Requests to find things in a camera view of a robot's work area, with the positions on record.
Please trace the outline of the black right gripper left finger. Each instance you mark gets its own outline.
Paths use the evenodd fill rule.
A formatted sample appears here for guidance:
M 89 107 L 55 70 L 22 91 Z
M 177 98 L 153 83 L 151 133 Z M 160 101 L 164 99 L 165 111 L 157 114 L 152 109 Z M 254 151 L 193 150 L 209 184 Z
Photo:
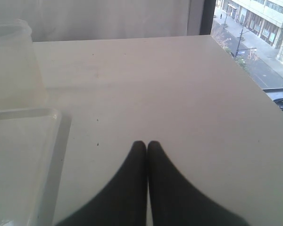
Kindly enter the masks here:
M 144 226 L 148 179 L 146 145 L 135 141 L 125 161 L 106 186 L 59 226 Z

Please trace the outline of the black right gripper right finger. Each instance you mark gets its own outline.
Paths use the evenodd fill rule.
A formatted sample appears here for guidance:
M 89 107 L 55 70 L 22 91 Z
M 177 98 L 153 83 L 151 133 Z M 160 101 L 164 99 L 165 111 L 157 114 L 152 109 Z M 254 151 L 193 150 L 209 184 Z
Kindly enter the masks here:
M 147 148 L 150 204 L 155 226 L 246 226 L 242 217 L 193 186 L 158 141 Z

